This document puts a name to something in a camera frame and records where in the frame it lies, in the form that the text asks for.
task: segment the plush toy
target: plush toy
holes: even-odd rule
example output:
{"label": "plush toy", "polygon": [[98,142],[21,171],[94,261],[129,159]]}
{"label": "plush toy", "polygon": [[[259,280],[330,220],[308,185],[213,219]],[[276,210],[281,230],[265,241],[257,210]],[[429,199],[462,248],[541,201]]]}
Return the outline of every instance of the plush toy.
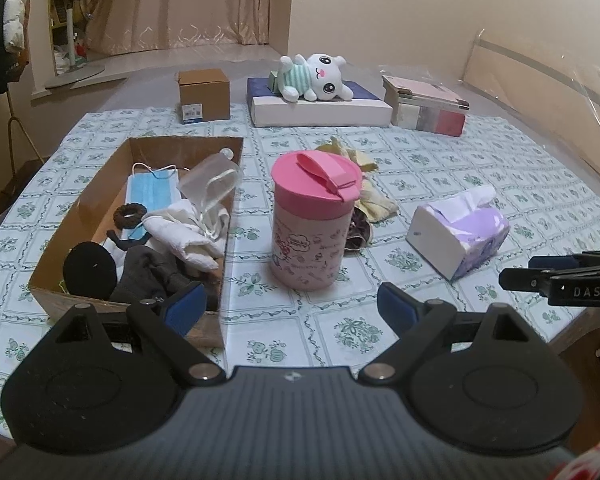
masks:
{"label": "plush toy", "polygon": [[300,96],[307,101],[330,101],[339,97],[345,101],[353,99],[351,88],[342,83],[340,67],[346,61],[342,56],[313,54],[305,59],[297,54],[293,61],[288,56],[280,58],[278,89],[285,101],[295,103]]}

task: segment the tablecloth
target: tablecloth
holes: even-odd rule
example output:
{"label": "tablecloth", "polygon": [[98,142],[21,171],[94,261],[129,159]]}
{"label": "tablecloth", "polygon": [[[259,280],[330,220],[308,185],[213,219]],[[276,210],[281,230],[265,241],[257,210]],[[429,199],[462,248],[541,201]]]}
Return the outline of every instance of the tablecloth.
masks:
{"label": "tablecloth", "polygon": [[[459,138],[389,128],[253,128],[244,104],[232,118],[183,126],[172,108],[90,113],[62,141],[0,227],[0,389],[48,330],[27,288],[54,230],[80,191],[128,136],[244,137],[244,180],[236,192],[224,293],[226,348],[207,354],[235,365],[349,365],[354,372],[391,345],[395,334],[378,315],[378,285],[391,281],[415,297],[442,298],[482,312],[504,301],[551,340],[581,312],[548,307],[537,294],[498,286],[504,267],[526,266],[535,254],[600,249],[600,199],[570,170],[502,118],[468,116]],[[371,155],[376,187],[400,211],[374,229],[370,247],[344,259],[336,283],[296,292],[269,271],[270,168],[289,150],[307,150],[336,136]],[[404,240],[418,204],[480,184],[493,184],[495,206],[511,231],[497,255],[449,283]],[[0,433],[9,435],[0,410]]]}

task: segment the pink strap handle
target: pink strap handle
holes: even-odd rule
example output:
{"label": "pink strap handle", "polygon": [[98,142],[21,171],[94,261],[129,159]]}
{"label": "pink strap handle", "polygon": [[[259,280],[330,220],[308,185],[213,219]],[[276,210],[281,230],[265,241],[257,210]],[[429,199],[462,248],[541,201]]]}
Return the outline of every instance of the pink strap handle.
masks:
{"label": "pink strap handle", "polygon": [[298,164],[307,173],[323,180],[325,187],[343,202],[354,202],[360,198],[356,177],[347,173],[329,153],[316,150],[298,153]]}

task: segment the stand base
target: stand base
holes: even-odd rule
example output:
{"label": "stand base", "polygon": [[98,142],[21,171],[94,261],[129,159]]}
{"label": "stand base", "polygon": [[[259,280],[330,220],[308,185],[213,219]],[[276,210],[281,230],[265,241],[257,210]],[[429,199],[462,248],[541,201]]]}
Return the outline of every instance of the stand base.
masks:
{"label": "stand base", "polygon": [[95,76],[100,72],[104,72],[104,66],[87,64],[81,66],[80,68],[69,70],[64,74],[57,75],[56,77],[50,79],[45,83],[45,88],[49,90],[51,88],[58,88],[60,86],[71,85],[73,83],[77,83],[78,81],[82,81],[83,79]]}

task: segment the bed headboard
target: bed headboard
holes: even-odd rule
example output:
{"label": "bed headboard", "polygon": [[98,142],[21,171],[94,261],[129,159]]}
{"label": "bed headboard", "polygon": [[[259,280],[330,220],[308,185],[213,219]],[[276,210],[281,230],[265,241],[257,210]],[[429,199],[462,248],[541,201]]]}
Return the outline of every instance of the bed headboard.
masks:
{"label": "bed headboard", "polygon": [[600,68],[554,46],[481,31],[462,80],[558,136],[600,174]]}

